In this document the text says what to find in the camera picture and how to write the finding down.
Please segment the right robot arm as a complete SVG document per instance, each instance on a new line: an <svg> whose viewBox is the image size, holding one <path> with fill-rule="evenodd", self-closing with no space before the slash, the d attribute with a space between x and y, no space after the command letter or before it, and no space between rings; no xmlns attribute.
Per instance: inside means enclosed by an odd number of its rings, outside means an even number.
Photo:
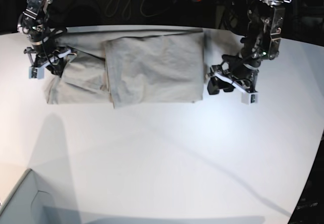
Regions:
<svg viewBox="0 0 324 224"><path fill-rule="evenodd" d="M45 70L61 77L67 57L74 55L71 48L60 47L56 40L67 33L67 28L50 29L49 6L53 0L27 0L25 11L20 15L17 30L25 34L31 44L24 50L30 61L29 78L43 79Z"/></svg>

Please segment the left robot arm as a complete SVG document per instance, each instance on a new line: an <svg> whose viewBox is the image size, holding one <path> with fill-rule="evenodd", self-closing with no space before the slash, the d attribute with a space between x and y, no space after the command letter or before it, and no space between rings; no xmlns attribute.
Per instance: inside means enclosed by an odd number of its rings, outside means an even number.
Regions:
<svg viewBox="0 0 324 224"><path fill-rule="evenodd" d="M257 100L256 83L259 67L264 60L279 55L285 3L292 0L254 0L247 11L248 30L240 42L244 45L236 55L222 55L222 62L210 67L207 90L209 95L235 89L247 96L250 103Z"/></svg>

